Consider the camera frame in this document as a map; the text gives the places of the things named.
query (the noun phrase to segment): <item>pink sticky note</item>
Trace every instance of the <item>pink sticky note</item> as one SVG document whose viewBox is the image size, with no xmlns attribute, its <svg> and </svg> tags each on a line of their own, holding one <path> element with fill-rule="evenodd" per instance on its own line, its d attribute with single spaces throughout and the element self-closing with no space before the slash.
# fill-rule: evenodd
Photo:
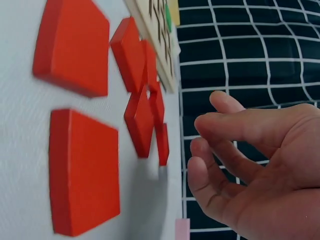
<svg viewBox="0 0 320 240">
<path fill-rule="evenodd" d="M 175 220 L 175 240 L 190 240 L 190 219 Z"/>
</svg>

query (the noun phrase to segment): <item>red square block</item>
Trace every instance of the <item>red square block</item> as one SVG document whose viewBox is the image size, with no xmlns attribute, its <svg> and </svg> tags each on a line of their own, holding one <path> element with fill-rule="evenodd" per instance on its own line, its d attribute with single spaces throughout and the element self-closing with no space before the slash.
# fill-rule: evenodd
<svg viewBox="0 0 320 240">
<path fill-rule="evenodd" d="M 161 127 L 164 123 L 165 105 L 160 82 L 157 82 L 156 91 L 150 93 L 149 102 L 154 118 L 154 125 L 155 127 Z"/>
<path fill-rule="evenodd" d="M 124 18 L 115 31 L 110 45 L 129 93 L 139 93 L 143 86 L 145 54 L 133 17 Z"/>
<path fill-rule="evenodd" d="M 55 233 L 78 236 L 120 214 L 118 131 L 72 109 L 51 113 L 49 185 Z"/>
<path fill-rule="evenodd" d="M 33 74 L 87 97 L 108 95 L 109 21 L 92 0 L 47 0 Z"/>
<path fill-rule="evenodd" d="M 142 40 L 142 48 L 145 56 L 145 64 L 142 81 L 147 85 L 151 92 L 158 90 L 157 85 L 157 55 L 153 46 L 147 41 Z"/>
<path fill-rule="evenodd" d="M 147 87 L 144 86 L 140 93 L 131 94 L 124 120 L 138 157 L 148 158 L 154 121 L 148 102 Z"/>
<path fill-rule="evenodd" d="M 158 146 L 159 165 L 166 166 L 169 158 L 169 139 L 167 124 L 164 123 L 162 127 L 155 128 L 156 143 Z"/>
</svg>

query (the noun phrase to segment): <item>hand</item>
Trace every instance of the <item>hand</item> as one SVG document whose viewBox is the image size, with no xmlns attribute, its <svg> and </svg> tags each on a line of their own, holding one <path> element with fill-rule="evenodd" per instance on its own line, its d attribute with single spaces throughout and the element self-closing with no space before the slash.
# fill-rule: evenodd
<svg viewBox="0 0 320 240">
<path fill-rule="evenodd" d="M 195 120 L 188 184 L 204 213 L 249 240 L 320 240 L 320 110 L 310 104 L 244 109 L 214 92 L 218 113 Z M 245 141 L 268 159 L 263 167 L 231 141 Z M 231 183 L 212 152 L 247 186 Z"/>
</svg>

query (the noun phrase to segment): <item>black and white grid fabric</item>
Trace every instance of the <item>black and white grid fabric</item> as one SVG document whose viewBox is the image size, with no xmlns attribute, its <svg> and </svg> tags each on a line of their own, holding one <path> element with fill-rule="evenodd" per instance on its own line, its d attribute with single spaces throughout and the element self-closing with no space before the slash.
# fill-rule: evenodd
<svg viewBox="0 0 320 240">
<path fill-rule="evenodd" d="M 197 116 L 214 112 L 209 96 L 222 90 L 246 108 L 285 108 L 320 100 L 319 0 L 179 0 L 182 208 L 191 240 L 242 240 L 206 217 L 187 184 Z M 261 165 L 246 142 L 235 145 Z M 230 181 L 240 180 L 219 163 Z"/>
</svg>

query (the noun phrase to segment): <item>green puzzle piece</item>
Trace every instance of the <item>green puzzle piece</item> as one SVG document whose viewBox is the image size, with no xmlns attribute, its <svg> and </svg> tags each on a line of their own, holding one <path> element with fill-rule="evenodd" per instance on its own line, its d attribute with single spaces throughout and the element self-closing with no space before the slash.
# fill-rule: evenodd
<svg viewBox="0 0 320 240">
<path fill-rule="evenodd" d="M 171 20 L 171 14 L 170 14 L 170 9 L 169 9 L 168 4 L 165 4 L 165 18 L 166 18 L 166 23 L 168 24 L 169 32 L 171 33 L 172 20 Z"/>
</svg>

